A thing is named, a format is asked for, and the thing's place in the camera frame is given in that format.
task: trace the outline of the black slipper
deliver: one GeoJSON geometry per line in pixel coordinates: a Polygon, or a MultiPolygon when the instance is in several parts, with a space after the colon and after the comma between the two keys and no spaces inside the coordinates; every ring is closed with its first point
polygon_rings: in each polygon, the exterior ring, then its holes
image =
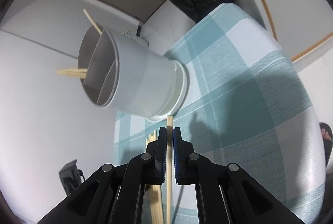
{"type": "MultiPolygon", "coordinates": [[[[331,127],[329,127],[329,125],[326,124],[326,123],[319,123],[319,126],[320,126],[320,130],[325,129],[328,132],[331,139],[333,140],[333,134],[332,134],[331,127]]],[[[323,138],[324,149],[325,149],[326,167],[327,167],[327,164],[328,164],[328,160],[330,160],[330,156],[331,156],[331,152],[332,152],[332,140],[328,140],[328,139],[323,138]]]]}

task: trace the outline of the table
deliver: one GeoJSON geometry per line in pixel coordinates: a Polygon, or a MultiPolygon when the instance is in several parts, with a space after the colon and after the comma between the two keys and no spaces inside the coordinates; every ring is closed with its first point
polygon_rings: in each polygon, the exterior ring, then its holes
{"type": "MultiPolygon", "coordinates": [[[[174,115],[183,139],[213,163],[238,163],[312,223],[324,194],[321,132],[291,61],[273,37],[238,6],[222,4],[164,56],[181,62],[189,75],[188,94],[174,115]]],[[[118,112],[114,163],[143,153],[148,135],[165,125],[118,112]]],[[[162,195],[166,202],[165,185],[162,195]]],[[[174,223],[198,223],[194,186],[174,181],[172,203],[174,223]]]]}

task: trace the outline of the silver screw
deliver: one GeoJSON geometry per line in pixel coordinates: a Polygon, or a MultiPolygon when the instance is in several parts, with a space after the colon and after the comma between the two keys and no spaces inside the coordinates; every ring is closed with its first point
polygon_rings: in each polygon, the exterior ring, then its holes
{"type": "Polygon", "coordinates": [[[112,170],[112,165],[111,164],[105,164],[105,165],[102,166],[102,170],[104,172],[108,172],[108,171],[112,170]]]}
{"type": "Polygon", "coordinates": [[[239,169],[238,165],[230,164],[228,167],[231,171],[237,171],[239,169]]]}
{"type": "Polygon", "coordinates": [[[152,157],[152,155],[148,154],[148,153],[145,153],[145,154],[141,155],[141,158],[143,160],[149,160],[149,159],[151,159],[151,157],[152,157]]]}
{"type": "Polygon", "coordinates": [[[191,159],[191,160],[198,160],[199,159],[199,155],[197,155],[197,154],[190,154],[189,155],[189,159],[191,159]]]}

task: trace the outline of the tablecloth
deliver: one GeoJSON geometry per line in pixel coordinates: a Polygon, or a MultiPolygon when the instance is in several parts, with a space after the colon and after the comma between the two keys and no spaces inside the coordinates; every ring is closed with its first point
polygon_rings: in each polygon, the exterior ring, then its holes
{"type": "MultiPolygon", "coordinates": [[[[238,6],[222,4],[165,57],[181,62],[189,75],[174,115],[183,139],[213,163],[238,163],[312,223],[324,194],[323,142],[312,103],[279,44],[238,6]]],[[[143,153],[148,135],[165,124],[118,112],[114,163],[143,153]]],[[[173,223],[198,223],[194,186],[174,180],[172,187],[173,223]]],[[[163,203],[165,192],[163,185],[163,203]]],[[[146,209],[143,217],[149,218],[146,209]]]]}

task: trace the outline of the container base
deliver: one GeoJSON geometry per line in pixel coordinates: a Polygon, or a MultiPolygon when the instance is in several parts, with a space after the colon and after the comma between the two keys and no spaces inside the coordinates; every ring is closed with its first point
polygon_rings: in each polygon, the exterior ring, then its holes
{"type": "Polygon", "coordinates": [[[173,60],[173,63],[176,64],[176,88],[175,92],[172,95],[169,103],[166,105],[166,108],[162,110],[160,113],[158,113],[155,116],[147,118],[150,121],[163,121],[166,120],[167,116],[171,116],[176,111],[178,111],[179,107],[184,101],[185,94],[186,94],[186,89],[188,86],[187,82],[187,74],[185,71],[185,68],[182,64],[180,64],[178,61],[173,60]]]}

